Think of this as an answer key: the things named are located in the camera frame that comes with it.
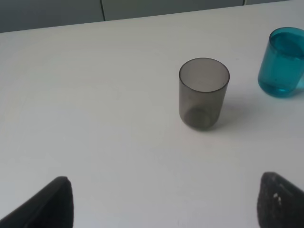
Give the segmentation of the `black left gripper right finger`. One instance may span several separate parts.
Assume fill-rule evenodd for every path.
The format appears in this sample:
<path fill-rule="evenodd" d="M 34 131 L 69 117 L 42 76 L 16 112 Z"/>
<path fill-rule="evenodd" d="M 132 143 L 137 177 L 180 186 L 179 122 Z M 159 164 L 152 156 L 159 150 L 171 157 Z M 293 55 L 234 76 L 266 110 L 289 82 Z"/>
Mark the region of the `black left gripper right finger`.
<path fill-rule="evenodd" d="M 257 219 L 261 228 L 302 228 L 304 191 L 275 172 L 263 173 Z"/>

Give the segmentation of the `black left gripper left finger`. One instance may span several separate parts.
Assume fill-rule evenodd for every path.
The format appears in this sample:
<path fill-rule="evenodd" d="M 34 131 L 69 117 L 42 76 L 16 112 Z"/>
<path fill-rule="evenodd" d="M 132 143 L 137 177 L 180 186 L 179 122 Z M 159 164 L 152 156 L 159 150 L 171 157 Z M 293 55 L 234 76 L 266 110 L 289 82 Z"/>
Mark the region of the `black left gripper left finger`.
<path fill-rule="evenodd" d="M 70 180 L 56 177 L 0 220 L 2 228 L 72 228 L 74 200 Z"/>

